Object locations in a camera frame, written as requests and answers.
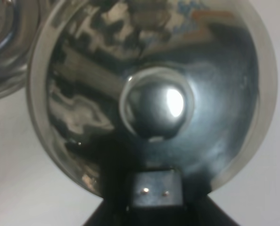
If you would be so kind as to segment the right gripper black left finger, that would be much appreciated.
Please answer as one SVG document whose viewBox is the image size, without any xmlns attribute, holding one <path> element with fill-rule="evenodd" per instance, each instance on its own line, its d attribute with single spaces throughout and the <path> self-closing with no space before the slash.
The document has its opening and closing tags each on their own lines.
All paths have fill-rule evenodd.
<svg viewBox="0 0 280 226">
<path fill-rule="evenodd" d="M 128 200 L 106 200 L 96 208 L 84 226 L 130 226 Z"/>
</svg>

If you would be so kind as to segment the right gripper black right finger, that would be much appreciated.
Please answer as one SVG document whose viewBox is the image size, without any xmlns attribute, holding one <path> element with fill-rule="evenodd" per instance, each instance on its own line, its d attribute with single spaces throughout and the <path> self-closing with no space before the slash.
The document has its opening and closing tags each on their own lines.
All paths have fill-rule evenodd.
<svg viewBox="0 0 280 226">
<path fill-rule="evenodd" d="M 183 214 L 183 226 L 239 225 L 208 196 L 186 203 Z"/>
</svg>

